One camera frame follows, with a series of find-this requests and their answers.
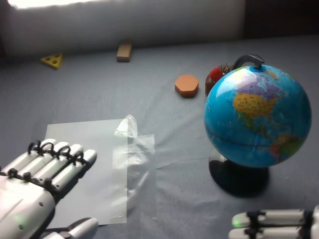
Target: white robotic hand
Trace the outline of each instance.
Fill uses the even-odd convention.
[[[52,221],[55,205],[97,158],[94,150],[46,139],[0,172],[0,234],[3,239],[37,239]],[[96,219],[82,219],[45,239],[90,239]]]
[[[262,210],[237,214],[229,239],[319,239],[319,206],[313,212]]]

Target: red strawberry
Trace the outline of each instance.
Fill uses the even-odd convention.
[[[212,81],[214,81],[215,83],[223,77],[223,72],[221,71],[221,69],[219,67],[215,67],[210,73],[209,76],[211,78]]]

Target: south america on globe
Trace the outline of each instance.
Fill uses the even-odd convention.
[[[311,107],[289,74],[262,65],[237,68],[210,91],[204,124],[225,158],[248,167],[269,167],[296,153],[311,127]]]

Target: table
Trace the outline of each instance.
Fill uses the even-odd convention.
[[[231,218],[259,209],[312,209],[319,202],[319,36],[134,49],[130,63],[115,52],[65,56],[60,70],[39,59],[0,68],[1,165],[43,139],[51,123],[122,119],[131,114],[139,135],[155,135],[154,193],[128,207],[127,224],[100,227],[95,239],[225,239]],[[203,125],[208,72],[256,53],[289,72],[309,95],[313,125],[303,147],[271,167],[266,191],[257,198],[223,192],[208,171],[212,151]],[[181,74],[199,81],[194,99],[174,91]]]

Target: hexagonal block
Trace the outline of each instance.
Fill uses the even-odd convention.
[[[193,75],[182,75],[175,82],[175,90],[185,98],[194,97],[198,91],[198,80]]]

